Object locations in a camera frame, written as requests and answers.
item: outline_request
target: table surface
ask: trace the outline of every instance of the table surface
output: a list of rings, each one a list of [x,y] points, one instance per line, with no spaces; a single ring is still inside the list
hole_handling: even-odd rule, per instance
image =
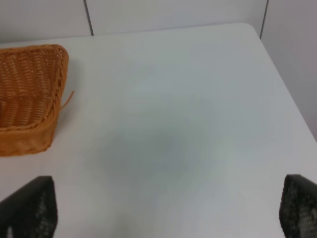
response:
[[[0,158],[0,199],[55,181],[56,238],[283,237],[287,174],[317,145],[254,29],[205,26],[1,44],[70,55],[52,147]]]

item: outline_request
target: basket rim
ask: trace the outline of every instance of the basket rim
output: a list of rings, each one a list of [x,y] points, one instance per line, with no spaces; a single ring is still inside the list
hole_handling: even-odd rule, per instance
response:
[[[33,132],[44,131],[54,123],[54,119],[58,117],[59,112],[54,113],[54,111],[59,111],[61,98],[64,92],[66,78],[67,78],[67,67],[69,61],[69,55],[67,50],[58,44],[45,44],[45,45],[32,45],[25,47],[17,47],[17,48],[5,48],[0,49],[0,54],[14,54],[16,52],[23,51],[38,51],[43,49],[53,49],[56,50],[58,54],[58,58],[61,62],[62,67],[59,69],[59,74],[56,74],[54,81],[60,80],[61,84],[54,85],[54,89],[52,91],[52,96],[48,102],[48,106],[43,113],[43,116],[37,121],[24,126],[9,126],[0,128],[0,136],[6,135],[8,132],[13,135],[20,135],[21,133],[30,134]]]

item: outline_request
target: white table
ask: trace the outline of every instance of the white table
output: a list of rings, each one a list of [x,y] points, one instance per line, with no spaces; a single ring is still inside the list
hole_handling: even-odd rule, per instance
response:
[[[69,52],[52,147],[0,158],[0,199],[55,180],[56,238],[283,237],[286,174],[317,145],[246,24],[2,44]]]

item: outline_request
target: white wall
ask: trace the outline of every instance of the white wall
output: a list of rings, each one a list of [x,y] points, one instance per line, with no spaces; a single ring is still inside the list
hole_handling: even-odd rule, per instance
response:
[[[95,35],[247,22],[260,34],[266,0],[87,0]]]
[[[0,43],[89,35],[82,0],[0,0]]]
[[[270,0],[263,44],[317,138],[317,1]]]

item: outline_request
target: wicker basket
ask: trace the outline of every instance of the wicker basket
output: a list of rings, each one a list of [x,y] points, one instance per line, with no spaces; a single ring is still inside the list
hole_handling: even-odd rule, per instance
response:
[[[59,45],[0,49],[0,156],[50,147],[67,66],[68,53]]]

